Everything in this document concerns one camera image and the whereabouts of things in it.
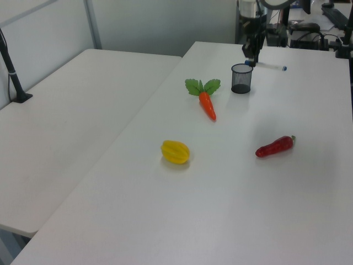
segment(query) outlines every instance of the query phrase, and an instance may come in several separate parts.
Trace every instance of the orange carrot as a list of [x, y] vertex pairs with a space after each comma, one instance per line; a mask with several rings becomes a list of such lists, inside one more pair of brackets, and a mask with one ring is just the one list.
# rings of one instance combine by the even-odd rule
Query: orange carrot
[[199, 100], [207, 115], [215, 121], [217, 117], [215, 110], [213, 109], [210, 95], [208, 95], [207, 92], [201, 92], [199, 95]]
[[187, 79], [185, 80], [185, 86], [190, 95], [199, 96], [200, 103], [207, 115], [212, 120], [216, 121], [216, 113], [213, 109], [210, 95], [221, 86], [221, 81], [218, 79], [212, 79], [203, 86], [201, 80]]

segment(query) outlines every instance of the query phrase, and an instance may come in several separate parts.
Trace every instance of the red chili pepper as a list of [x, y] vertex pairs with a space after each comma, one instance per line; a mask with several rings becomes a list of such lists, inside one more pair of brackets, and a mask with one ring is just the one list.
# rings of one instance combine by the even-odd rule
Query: red chili pepper
[[256, 155], [258, 157], [265, 157], [268, 155], [273, 155], [274, 153], [279, 153], [292, 148], [295, 136], [283, 136], [269, 145], [265, 145], [257, 149]]

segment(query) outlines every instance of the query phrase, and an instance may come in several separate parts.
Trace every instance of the toy vegetable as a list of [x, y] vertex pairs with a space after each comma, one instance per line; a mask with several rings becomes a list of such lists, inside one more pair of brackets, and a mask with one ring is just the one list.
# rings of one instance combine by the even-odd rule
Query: toy vegetable
[[217, 117], [213, 109], [210, 95], [212, 95], [221, 86], [221, 81], [218, 79], [212, 79], [209, 80], [205, 86], [203, 86], [201, 80], [197, 81], [195, 79], [187, 79], [185, 80], [185, 86], [190, 95], [199, 96], [200, 103], [205, 112], [212, 120], [215, 121]]
[[161, 150], [164, 158], [174, 164], [183, 164], [190, 157], [189, 148], [182, 142], [165, 140]]
[[296, 137], [293, 135], [292, 135], [292, 137], [283, 136], [269, 145], [265, 145], [263, 147], [260, 147], [256, 151], [255, 154], [258, 157], [265, 157], [268, 155], [273, 155], [275, 153], [279, 153], [279, 152], [288, 150], [288, 149], [292, 148], [295, 138]]

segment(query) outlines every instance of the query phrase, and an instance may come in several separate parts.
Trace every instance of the white wall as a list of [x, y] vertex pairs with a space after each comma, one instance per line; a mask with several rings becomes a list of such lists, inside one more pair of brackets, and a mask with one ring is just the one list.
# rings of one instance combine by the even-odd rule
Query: white wall
[[[25, 91], [83, 50], [93, 48], [84, 0], [57, 0], [2, 31]], [[6, 104], [7, 69], [0, 57], [0, 109]]]
[[184, 56], [195, 41], [235, 40], [236, 0], [88, 0], [88, 4], [98, 43], [106, 50]]

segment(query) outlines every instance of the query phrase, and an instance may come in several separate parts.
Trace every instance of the black mesh cup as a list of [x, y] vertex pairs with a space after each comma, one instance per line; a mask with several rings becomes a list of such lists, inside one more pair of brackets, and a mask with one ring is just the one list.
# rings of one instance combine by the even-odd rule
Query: black mesh cup
[[237, 94], [245, 94], [250, 91], [253, 68], [244, 63], [232, 66], [232, 91]]

